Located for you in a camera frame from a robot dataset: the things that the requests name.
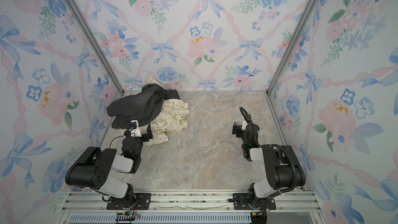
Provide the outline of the left aluminium corner post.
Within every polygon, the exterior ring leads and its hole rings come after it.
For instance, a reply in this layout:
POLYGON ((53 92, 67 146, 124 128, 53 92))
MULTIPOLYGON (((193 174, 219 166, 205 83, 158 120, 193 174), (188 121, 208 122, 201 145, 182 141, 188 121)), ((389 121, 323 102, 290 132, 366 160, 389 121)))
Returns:
POLYGON ((104 56, 101 47, 98 43, 98 41, 95 39, 95 35, 92 32, 90 26, 88 25, 86 19, 84 18, 84 15, 82 11, 80 10, 76 0, 64 0, 66 6, 70 9, 72 12, 74 18, 76 18, 77 24, 81 31, 83 32, 84 38, 87 40, 88 44, 91 46, 93 49, 94 53, 97 55, 99 58, 105 72, 108 74, 111 82, 114 84, 116 87, 116 91, 119 96, 122 96, 124 94, 124 90, 121 87, 121 84, 119 80, 117 79, 116 74, 114 73, 113 69, 111 68, 110 63, 104 56))

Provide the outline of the aluminium mounting rail frame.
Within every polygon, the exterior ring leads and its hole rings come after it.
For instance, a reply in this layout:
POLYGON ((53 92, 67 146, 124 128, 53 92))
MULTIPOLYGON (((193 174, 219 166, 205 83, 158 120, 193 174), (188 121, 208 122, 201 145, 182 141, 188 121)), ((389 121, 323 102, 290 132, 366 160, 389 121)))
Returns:
POLYGON ((238 190, 135 190, 135 209, 109 209, 104 196, 89 190, 67 197, 58 224, 324 224, 311 191, 297 189, 258 207, 238 190))

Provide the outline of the black cloth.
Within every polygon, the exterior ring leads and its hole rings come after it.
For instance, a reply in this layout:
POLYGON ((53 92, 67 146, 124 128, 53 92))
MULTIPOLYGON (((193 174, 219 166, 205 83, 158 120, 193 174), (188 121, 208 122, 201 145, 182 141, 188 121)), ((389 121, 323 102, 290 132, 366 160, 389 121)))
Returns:
POLYGON ((140 127, 149 124, 161 112, 163 102, 169 99, 179 100, 178 92, 157 84, 145 85, 140 93, 122 97, 107 107, 108 116, 115 118, 112 128, 127 129, 132 120, 137 120, 140 127))

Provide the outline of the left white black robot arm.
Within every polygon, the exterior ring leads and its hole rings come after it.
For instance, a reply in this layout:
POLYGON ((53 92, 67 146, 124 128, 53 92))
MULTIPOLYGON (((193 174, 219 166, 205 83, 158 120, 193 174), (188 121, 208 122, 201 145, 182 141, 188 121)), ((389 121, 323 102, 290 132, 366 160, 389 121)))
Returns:
POLYGON ((141 131, 138 122, 134 121, 124 132, 122 154, 117 154, 114 148, 88 147, 67 171, 65 182, 101 193, 108 210, 148 210, 150 193, 136 194, 131 184, 114 178, 110 173, 136 173, 142 161, 144 143, 151 139, 151 125, 141 131))

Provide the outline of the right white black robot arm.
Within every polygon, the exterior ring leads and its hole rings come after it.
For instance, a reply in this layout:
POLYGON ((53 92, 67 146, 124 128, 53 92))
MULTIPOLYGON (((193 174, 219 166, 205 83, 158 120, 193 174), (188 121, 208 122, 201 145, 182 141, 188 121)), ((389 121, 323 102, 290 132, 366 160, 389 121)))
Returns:
POLYGON ((243 121, 234 123, 232 134, 242 140, 243 157, 247 161, 262 162, 265 176, 249 186, 246 194, 233 194, 229 202, 235 210, 252 209, 268 212, 276 209, 275 198, 291 192, 306 183, 305 173, 289 145, 260 145, 257 138, 260 128, 243 121))

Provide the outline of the aluminium corner post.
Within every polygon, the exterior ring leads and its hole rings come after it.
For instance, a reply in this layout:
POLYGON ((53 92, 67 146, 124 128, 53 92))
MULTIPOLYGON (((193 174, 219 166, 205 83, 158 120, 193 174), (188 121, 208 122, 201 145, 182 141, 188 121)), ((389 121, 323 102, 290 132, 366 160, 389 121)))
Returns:
POLYGON ((284 55, 282 56, 282 59, 276 69, 276 72, 275 72, 274 76, 272 77, 271 83, 269 84, 269 88, 267 90, 268 97, 272 95, 273 91, 275 91, 275 89, 277 87, 278 80, 283 73, 284 67, 288 63, 296 44, 299 43, 301 35, 307 26, 309 17, 312 15, 317 2, 318 2, 318 0, 309 0, 307 2, 307 4, 305 5, 302 17, 298 21, 297 26, 293 32, 291 42, 288 45, 284 55))
POLYGON ((92 32, 90 26, 88 25, 86 19, 84 18, 84 15, 82 11, 80 10, 76 0, 64 0, 66 6, 70 9, 72 12, 74 18, 76 18, 77 24, 81 31, 83 32, 84 38, 87 40, 88 44, 91 46, 93 49, 94 53, 97 55, 99 58, 105 72, 108 74, 111 82, 114 84, 116 87, 116 91, 119 96, 122 96, 124 94, 124 90, 121 87, 121 84, 119 80, 117 79, 116 74, 114 73, 113 69, 111 68, 110 63, 104 56, 101 47, 98 43, 98 41, 95 39, 95 35, 92 32))

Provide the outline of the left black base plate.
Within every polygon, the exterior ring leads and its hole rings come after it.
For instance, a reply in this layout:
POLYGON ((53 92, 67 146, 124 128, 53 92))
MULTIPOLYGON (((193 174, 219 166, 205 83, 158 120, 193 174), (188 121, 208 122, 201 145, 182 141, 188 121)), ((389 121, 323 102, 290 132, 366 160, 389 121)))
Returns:
POLYGON ((151 202, 150 193, 134 193, 126 195, 124 198, 113 198, 107 200, 107 210, 148 210, 151 202))

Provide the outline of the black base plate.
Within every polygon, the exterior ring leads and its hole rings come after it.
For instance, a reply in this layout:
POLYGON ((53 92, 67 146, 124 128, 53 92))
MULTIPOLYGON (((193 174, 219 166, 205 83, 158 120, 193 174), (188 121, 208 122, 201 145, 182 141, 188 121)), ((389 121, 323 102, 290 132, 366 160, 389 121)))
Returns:
POLYGON ((276 210, 275 200, 270 198, 257 198, 248 194, 234 193, 232 194, 232 199, 228 201, 233 203, 235 210, 276 210))
POLYGON ((134 193, 126 195, 124 198, 113 198, 107 200, 107 210, 148 210, 151 202, 150 193, 134 193))

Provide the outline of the right aluminium corner post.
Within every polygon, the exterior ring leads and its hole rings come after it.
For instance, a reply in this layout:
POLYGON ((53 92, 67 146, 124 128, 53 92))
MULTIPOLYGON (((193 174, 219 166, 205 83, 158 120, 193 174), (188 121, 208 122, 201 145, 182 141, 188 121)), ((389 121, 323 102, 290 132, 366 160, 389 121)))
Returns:
POLYGON ((284 67, 288 63, 296 44, 299 43, 301 35, 307 26, 309 17, 312 15, 317 2, 318 2, 318 0, 309 0, 307 2, 307 4, 305 5, 302 17, 298 21, 297 26, 293 32, 291 42, 288 45, 284 55, 282 56, 282 59, 276 69, 276 72, 275 72, 274 76, 272 77, 271 83, 269 84, 269 88, 267 90, 268 97, 272 95, 273 91, 275 91, 275 89, 277 87, 278 80, 283 73, 284 67))

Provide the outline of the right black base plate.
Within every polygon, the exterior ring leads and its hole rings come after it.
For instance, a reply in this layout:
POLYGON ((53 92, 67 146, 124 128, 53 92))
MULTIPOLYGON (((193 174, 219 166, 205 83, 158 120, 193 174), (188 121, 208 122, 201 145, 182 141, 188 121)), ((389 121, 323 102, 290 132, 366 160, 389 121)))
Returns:
POLYGON ((232 194, 232 199, 228 201, 233 203, 235 210, 276 210, 275 200, 270 198, 257 198, 248 194, 234 193, 232 194))

